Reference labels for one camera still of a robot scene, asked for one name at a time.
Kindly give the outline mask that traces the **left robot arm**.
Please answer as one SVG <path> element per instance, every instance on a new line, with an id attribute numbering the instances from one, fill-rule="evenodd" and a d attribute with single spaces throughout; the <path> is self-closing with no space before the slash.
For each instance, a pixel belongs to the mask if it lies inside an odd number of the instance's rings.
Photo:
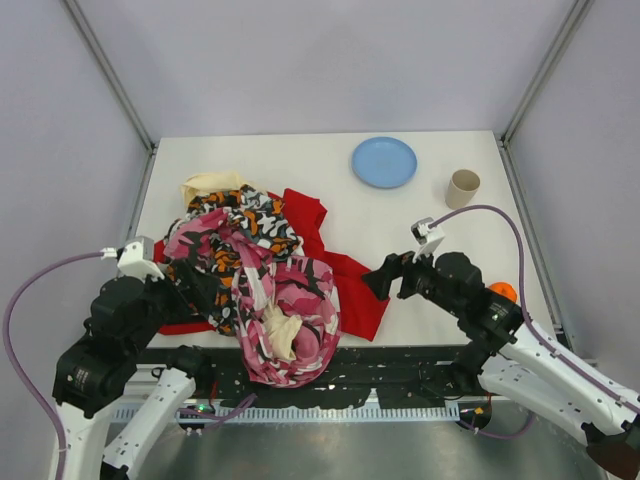
<path id="1" fill-rule="evenodd" d="M 53 397 L 64 434 L 61 479 L 134 479 L 166 425 L 193 395 L 209 395 L 213 360 L 202 348 L 171 352 L 154 390 L 121 433 L 107 434 L 140 354 L 167 323 L 216 311 L 219 281 L 180 260 L 166 273 L 104 284 L 85 333 L 59 358 Z"/>

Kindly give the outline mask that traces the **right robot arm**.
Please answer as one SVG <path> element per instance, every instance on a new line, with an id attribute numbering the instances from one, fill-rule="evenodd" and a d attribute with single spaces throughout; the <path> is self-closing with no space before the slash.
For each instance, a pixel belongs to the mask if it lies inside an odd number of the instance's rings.
<path id="1" fill-rule="evenodd" d="M 399 298 L 419 295 L 456 318 L 469 340 L 453 363 L 459 384 L 475 381 L 554 423 L 611 475 L 638 477 L 638 392 L 527 322 L 518 304 L 485 286 L 466 255 L 390 254 L 362 279 L 378 299 L 400 280 Z"/>

